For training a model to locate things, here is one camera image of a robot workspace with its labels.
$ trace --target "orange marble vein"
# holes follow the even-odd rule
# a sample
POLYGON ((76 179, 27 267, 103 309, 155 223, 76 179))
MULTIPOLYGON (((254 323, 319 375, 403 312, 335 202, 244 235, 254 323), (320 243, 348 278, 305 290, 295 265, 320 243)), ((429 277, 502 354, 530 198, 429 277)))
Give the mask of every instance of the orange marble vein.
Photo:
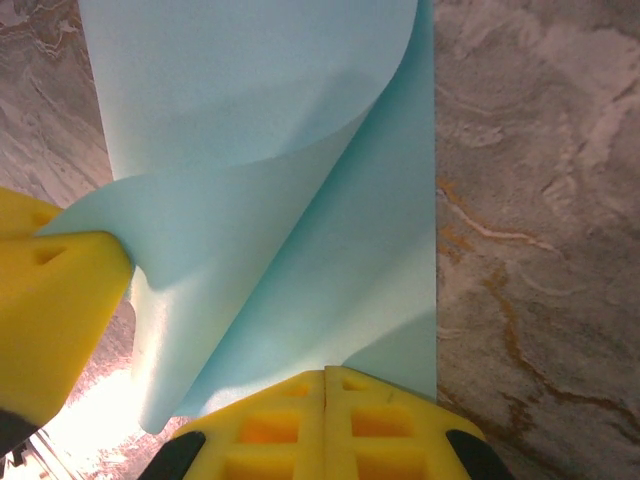
MULTIPOLYGON (((485 288, 487 288, 490 295, 498 302, 500 310, 507 321, 504 340, 509 357, 522 370, 537 380, 558 402, 567 402, 575 405, 593 405, 598 408, 602 408, 603 410, 616 413, 620 415, 635 432, 640 434, 640 421, 633 412, 625 406, 609 398, 580 395, 566 390, 561 390, 553 385, 551 381, 540 370, 538 370, 535 365, 533 365, 533 363, 526 359, 516 330, 516 324, 519 320, 518 315, 513 304, 502 293, 502 288, 506 286, 507 282, 508 276, 503 265, 497 268, 489 278, 485 279, 482 283, 485 288)), ((634 445, 640 445, 640 437, 631 437, 628 433, 624 436, 631 440, 634 445)))

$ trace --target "square hole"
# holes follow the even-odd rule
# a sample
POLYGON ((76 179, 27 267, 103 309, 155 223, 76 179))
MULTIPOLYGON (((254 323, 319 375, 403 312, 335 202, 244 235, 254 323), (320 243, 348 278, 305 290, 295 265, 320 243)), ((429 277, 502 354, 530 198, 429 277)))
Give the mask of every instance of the square hole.
POLYGON ((36 265, 46 265, 66 250, 65 247, 41 247, 33 253, 36 265))
POLYGON ((367 389, 367 385, 364 382, 358 382, 357 380, 354 380, 352 378, 343 378, 342 389, 347 391, 361 392, 367 389))
POLYGON ((358 480, 425 480, 425 453, 418 448, 386 448, 356 453, 358 480))
POLYGON ((240 428, 240 443, 296 443, 300 415, 293 411, 250 414, 240 428))
POLYGON ((411 437, 413 422, 402 407, 355 407, 351 411, 351 433, 354 437, 411 437))
POLYGON ((227 458, 225 480, 293 480, 293 457, 260 455, 227 458))
POLYGON ((301 383, 285 393, 287 397, 306 397, 309 395, 309 385, 301 383))

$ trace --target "marble surface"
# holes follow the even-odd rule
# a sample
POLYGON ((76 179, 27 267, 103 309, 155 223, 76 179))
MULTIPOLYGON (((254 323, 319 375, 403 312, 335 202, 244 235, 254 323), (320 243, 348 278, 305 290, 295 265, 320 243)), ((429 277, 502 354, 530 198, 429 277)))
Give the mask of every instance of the marble surface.
MULTIPOLYGON (((435 3, 440 401, 518 479, 635 479, 640 2, 435 3)), ((64 207, 105 150, 75 2, 0 0, 0 185, 64 207)), ((122 413, 132 334, 124 305, 50 428, 89 478, 182 421, 122 413)))

